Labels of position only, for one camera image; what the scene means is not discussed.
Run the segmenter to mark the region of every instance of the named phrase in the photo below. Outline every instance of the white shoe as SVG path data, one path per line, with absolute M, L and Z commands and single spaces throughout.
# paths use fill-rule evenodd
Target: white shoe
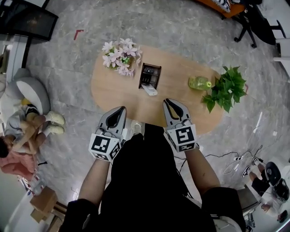
M 247 166 L 244 170 L 244 172 L 242 173 L 242 178 L 245 177 L 246 175 L 249 174 L 249 171 L 250 171 L 250 166 Z
M 63 125 L 65 123 L 64 118 L 60 114 L 57 114 L 53 111 L 50 111 L 45 117 L 46 117 L 47 121 L 51 121 L 52 124 L 54 122 L 56 122 L 60 125 Z
M 240 0 L 231 0 L 232 4 L 239 4 L 241 1 Z
M 144 135 L 144 130 L 145 130 L 144 126 L 145 126 L 144 123 L 138 122 L 136 120 L 132 120 L 131 129 L 133 131 L 133 135 L 137 135 L 137 134 Z
M 254 157 L 253 160 L 252 160 L 252 165 L 253 165 L 253 166 L 257 166 L 258 163 L 259 163 L 258 158 L 257 158 L 257 157 Z
M 58 135 L 61 135 L 64 133 L 64 129 L 61 126 L 49 125 L 48 127 L 46 127 L 45 130 L 47 131 L 47 133 L 58 134 Z

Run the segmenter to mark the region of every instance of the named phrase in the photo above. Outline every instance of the oval table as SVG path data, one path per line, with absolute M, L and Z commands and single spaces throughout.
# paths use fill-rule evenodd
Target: oval table
M 143 45 L 141 50 L 142 60 L 134 77 L 124 77 L 104 67 L 103 54 L 98 56 L 92 75 L 92 95 L 96 104 L 104 111 L 125 106 L 128 118 L 166 127 L 162 102 L 172 98 L 187 106 L 197 134 L 213 130 L 222 118 L 223 109 L 216 104 L 209 114 L 201 102 L 206 91 L 189 88 L 188 78 L 204 76 L 214 84 L 214 78 L 220 75 L 209 67 L 157 48 Z M 162 67 L 157 96 L 151 97 L 144 89 L 138 89 L 142 63 Z

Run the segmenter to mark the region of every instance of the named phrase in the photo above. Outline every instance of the potted plant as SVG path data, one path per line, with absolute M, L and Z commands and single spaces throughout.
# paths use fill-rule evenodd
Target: potted plant
M 141 62 L 140 46 L 137 46 L 131 39 L 120 39 L 103 46 L 105 52 L 103 56 L 103 65 L 107 68 L 117 71 L 122 76 L 134 75 L 135 64 L 138 66 Z
M 241 73 L 238 72 L 239 67 L 223 67 L 226 70 L 225 74 L 221 75 L 220 79 L 215 78 L 215 86 L 212 87 L 212 94 L 203 96 L 203 102 L 207 104 L 208 111 L 211 112 L 216 102 L 226 112 L 229 112 L 232 107 L 232 98 L 234 103 L 240 102 L 240 97 L 246 95 L 244 91 L 245 80 Z

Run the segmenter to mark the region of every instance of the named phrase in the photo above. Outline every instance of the floor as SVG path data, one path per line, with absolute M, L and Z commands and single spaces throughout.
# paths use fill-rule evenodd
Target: floor
M 66 119 L 66 133 L 50 136 L 41 147 L 48 162 L 43 172 L 60 202 L 77 197 L 93 163 L 88 143 L 104 112 L 92 99 L 92 71 L 103 43 L 120 37 L 182 55 L 220 73 L 223 65 L 241 66 L 247 95 L 229 114 L 224 112 L 213 131 L 198 137 L 201 150 L 204 155 L 231 151 L 242 155 L 247 150 L 254 154 L 263 145 L 257 156 L 265 162 L 272 156 L 288 160 L 289 77 L 272 60 L 277 56 L 274 46 L 256 38 L 258 48 L 252 49 L 248 34 L 239 43 L 233 41 L 242 29 L 237 22 L 222 21 L 217 12 L 191 0 L 50 0 L 47 10 L 59 20 L 50 42 L 33 41 L 27 68 L 46 86 L 52 109 Z M 84 32 L 73 40 L 77 29 Z M 244 185 L 241 173 L 251 159 L 243 159 L 236 167 L 234 156 L 207 159 L 222 186 L 238 189 Z M 182 163 L 176 159 L 178 168 Z M 199 199 L 187 164 L 181 175 Z

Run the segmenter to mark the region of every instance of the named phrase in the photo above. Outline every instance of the green glass jar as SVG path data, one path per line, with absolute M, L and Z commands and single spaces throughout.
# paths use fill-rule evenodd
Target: green glass jar
M 188 86 L 197 90 L 209 90 L 212 84 L 206 77 L 190 77 Z

